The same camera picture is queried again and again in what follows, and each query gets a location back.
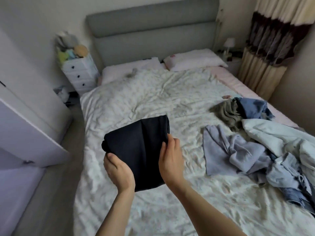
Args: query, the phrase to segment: beige curtain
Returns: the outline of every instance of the beige curtain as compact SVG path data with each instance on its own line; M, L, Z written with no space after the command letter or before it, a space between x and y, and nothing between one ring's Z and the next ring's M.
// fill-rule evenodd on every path
M315 0L257 0L238 74L268 100L315 20Z

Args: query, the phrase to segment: lampshade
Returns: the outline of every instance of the lampshade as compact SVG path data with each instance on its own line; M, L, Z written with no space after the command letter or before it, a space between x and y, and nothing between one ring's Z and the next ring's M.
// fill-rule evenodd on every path
M235 38L228 38L223 46L227 48L233 48L235 46Z

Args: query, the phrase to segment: finger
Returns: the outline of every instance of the finger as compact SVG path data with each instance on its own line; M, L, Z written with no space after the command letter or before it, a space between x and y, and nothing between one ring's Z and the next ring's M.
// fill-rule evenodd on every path
M166 149L167 149L166 143L162 142L162 147L161 147L161 150L160 150L160 158L159 158L159 160L164 160Z
M121 163L122 160L120 160L118 158L118 156L116 156L115 154L112 153L108 153L108 159L110 160L110 162L117 168Z
M105 154L104 156L104 168L107 172L109 172L111 169L113 169L113 167L115 167L110 160L108 159L108 154Z
M167 149L166 149L166 155L167 154L172 154L174 152L174 147L175 147L175 140L171 134L167 134L168 136L168 144L167 144Z
M174 138L174 140L175 140L175 149L180 149L180 141L179 141L179 139L178 138Z

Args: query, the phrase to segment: nightstand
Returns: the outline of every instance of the nightstand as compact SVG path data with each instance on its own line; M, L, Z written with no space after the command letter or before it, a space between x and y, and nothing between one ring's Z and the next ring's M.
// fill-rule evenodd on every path
M237 77L238 72L242 65L242 59L233 57L232 61L224 61L229 67L226 67L226 69L235 77Z
M96 88L99 72L90 54L65 61L61 69L80 96Z

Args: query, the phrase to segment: table lamp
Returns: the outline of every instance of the table lamp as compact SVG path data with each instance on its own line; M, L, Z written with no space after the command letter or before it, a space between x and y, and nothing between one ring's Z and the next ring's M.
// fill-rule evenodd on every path
M223 46L227 48L227 50L223 53L223 55L227 58L229 57L230 48L235 47L235 38L228 38Z

